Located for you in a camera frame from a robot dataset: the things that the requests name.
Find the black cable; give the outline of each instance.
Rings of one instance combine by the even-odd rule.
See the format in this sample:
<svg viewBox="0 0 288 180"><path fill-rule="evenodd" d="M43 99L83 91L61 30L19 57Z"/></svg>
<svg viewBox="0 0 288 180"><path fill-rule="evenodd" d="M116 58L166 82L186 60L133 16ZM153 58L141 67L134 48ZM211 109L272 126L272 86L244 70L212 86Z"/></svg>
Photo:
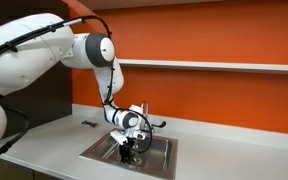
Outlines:
<svg viewBox="0 0 288 180"><path fill-rule="evenodd" d="M17 114L18 116L22 117L25 120L25 127L21 133L19 133L12 140L6 142L2 147L0 147L0 156L1 154L6 153L19 139L21 139L24 136L24 134L26 134L30 125L30 121L28 117L22 111L15 109L15 108L8 107L8 106L2 105L2 107L7 111L13 112Z"/></svg>
<svg viewBox="0 0 288 180"><path fill-rule="evenodd" d="M111 103L112 103L112 101L110 101L110 98L111 98L112 89L113 89L113 72L114 72L114 70L115 69L114 69L114 67L112 65L112 67L111 67L111 81L110 81L110 85L108 86L106 99L104 100L104 103L103 103L104 105L111 105Z"/></svg>
<svg viewBox="0 0 288 180"><path fill-rule="evenodd" d="M103 26L105 27L106 34L107 34L108 38L111 39L112 32L110 31L110 29L108 28L108 25L106 24L106 22L103 19L99 18L98 16L93 16L93 15L81 16L79 18L82 19L83 23L85 23L85 20L87 20L87 19L97 19L97 20L99 20L103 24Z"/></svg>
<svg viewBox="0 0 288 180"><path fill-rule="evenodd" d="M35 170L32 172L33 180L35 180Z"/></svg>

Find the shelf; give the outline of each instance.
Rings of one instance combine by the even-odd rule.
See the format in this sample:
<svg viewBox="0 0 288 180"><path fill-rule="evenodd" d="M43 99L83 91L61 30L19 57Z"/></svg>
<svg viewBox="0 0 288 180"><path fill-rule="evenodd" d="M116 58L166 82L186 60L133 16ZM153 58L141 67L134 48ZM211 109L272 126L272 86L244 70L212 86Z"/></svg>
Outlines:
<svg viewBox="0 0 288 180"><path fill-rule="evenodd" d="M118 59L122 66L288 74L288 65Z"/></svg>

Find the sink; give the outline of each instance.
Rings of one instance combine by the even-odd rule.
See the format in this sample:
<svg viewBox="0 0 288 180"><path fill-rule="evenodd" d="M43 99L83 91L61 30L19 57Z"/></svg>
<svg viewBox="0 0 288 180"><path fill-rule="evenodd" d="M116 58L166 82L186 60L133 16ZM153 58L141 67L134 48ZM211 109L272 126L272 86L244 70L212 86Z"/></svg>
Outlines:
<svg viewBox="0 0 288 180"><path fill-rule="evenodd" d="M139 146L146 147L148 143L149 137L141 141ZM131 164L121 163L119 144L110 136L110 132L105 134L80 155L80 157L83 158L95 159L162 179L174 179L176 156L176 139L153 135L152 144L148 151L142 154L136 154L134 157L135 162Z"/></svg>

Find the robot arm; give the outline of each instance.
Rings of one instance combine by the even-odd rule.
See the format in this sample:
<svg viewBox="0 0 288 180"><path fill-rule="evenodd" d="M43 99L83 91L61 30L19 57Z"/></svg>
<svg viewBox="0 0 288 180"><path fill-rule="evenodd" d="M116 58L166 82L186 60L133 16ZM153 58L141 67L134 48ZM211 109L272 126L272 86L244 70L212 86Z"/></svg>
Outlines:
<svg viewBox="0 0 288 180"><path fill-rule="evenodd" d="M132 105L129 109L122 109L114 103L113 94L122 88L124 79L112 41L103 34L76 34L72 53L74 56L64 58L62 64L94 70L105 120L126 129L124 134L111 133L112 137L121 145L128 142L127 137L145 139L145 133L140 131L142 117L137 114L143 114L142 107Z"/></svg>
<svg viewBox="0 0 288 180"><path fill-rule="evenodd" d="M143 108L122 109L114 103L113 94L123 86L123 75L110 34L74 35L69 25L84 20L62 21L53 14L39 14L0 26L0 97L26 88L59 61L71 68L93 69L106 121L125 129L123 134L112 132L112 137L120 145L129 139L145 139L140 130ZM0 106L0 138L5 127Z"/></svg>

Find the faucet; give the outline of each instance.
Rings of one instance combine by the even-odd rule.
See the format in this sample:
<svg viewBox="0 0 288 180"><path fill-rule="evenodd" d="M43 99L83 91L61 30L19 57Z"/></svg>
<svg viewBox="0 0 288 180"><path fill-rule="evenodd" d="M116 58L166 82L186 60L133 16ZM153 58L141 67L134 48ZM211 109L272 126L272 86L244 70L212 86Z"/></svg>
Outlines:
<svg viewBox="0 0 288 180"><path fill-rule="evenodd" d="M142 109L143 109L143 116L148 119L148 102L147 101L143 101L142 105L141 105ZM160 125L155 125L155 124L150 124L151 128L152 128L152 134L155 133L155 128L163 128L166 126L166 122L163 121L162 124ZM145 123L145 121L142 121L141 123L141 128L140 128L143 132L149 132L149 127L147 125L147 123Z"/></svg>

